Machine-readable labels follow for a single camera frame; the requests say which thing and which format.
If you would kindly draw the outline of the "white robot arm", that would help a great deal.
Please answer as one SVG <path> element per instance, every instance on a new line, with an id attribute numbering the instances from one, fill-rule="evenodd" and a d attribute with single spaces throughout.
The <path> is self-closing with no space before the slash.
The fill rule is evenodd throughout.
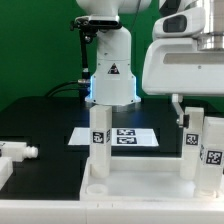
<path id="1" fill-rule="evenodd" d="M 86 14 L 75 19 L 84 41 L 97 40 L 97 67 L 90 78 L 91 103 L 128 106 L 140 101 L 131 72 L 131 34 L 122 14 L 147 9 L 152 0 L 76 0 Z M 149 95 L 170 95 L 180 106 L 185 96 L 224 96 L 224 0 L 159 0 L 161 18 L 153 27 L 142 73 Z"/>

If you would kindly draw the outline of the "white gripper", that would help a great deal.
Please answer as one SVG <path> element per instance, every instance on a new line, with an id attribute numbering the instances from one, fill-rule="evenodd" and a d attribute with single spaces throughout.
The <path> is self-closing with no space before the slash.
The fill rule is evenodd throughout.
<path id="1" fill-rule="evenodd" d="M 148 95 L 173 94 L 176 123 L 188 128 L 182 95 L 224 96 L 224 51 L 199 51 L 192 38 L 158 39 L 146 53 L 142 89 Z"/>

